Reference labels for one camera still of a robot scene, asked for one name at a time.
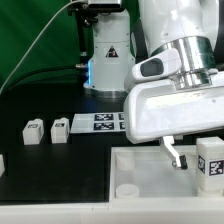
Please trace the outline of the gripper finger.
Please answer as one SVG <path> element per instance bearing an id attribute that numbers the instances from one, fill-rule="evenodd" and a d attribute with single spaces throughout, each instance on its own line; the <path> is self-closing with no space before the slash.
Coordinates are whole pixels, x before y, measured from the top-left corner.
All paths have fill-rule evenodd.
<path id="1" fill-rule="evenodd" d="M 171 159 L 174 169 L 187 170 L 188 164 L 185 155 L 180 155 L 173 147 L 175 141 L 173 136 L 164 136 L 160 139 L 160 147 Z"/>

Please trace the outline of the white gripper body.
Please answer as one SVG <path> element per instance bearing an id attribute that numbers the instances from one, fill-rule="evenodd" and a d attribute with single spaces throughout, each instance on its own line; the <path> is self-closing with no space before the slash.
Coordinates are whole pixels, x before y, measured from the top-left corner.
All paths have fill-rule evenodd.
<path id="1" fill-rule="evenodd" d="M 124 103 L 128 140 L 137 144 L 224 127 L 224 71 L 211 81 L 180 91 L 169 79 L 136 85 Z"/>

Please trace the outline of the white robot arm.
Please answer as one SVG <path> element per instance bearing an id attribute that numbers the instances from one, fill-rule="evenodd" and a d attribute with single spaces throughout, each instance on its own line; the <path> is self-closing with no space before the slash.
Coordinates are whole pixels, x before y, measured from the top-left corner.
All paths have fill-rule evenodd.
<path id="1" fill-rule="evenodd" d="M 124 96 L 126 136 L 160 140 L 174 167 L 186 158 L 173 138 L 224 126 L 224 71 L 216 68 L 219 0 L 138 0 L 140 21 L 129 22 L 115 0 L 88 0 L 97 15 L 94 54 L 85 88 Z"/>

